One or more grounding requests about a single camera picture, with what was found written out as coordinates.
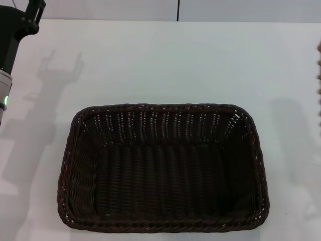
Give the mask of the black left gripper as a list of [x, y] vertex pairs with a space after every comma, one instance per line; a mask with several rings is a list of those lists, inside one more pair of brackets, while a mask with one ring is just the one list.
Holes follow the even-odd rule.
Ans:
[[1, 70], [11, 73], [15, 61], [19, 40], [15, 38], [20, 29], [22, 17], [25, 17], [28, 35], [39, 31], [46, 2], [44, 0], [29, 0], [25, 13], [10, 6], [1, 6]]

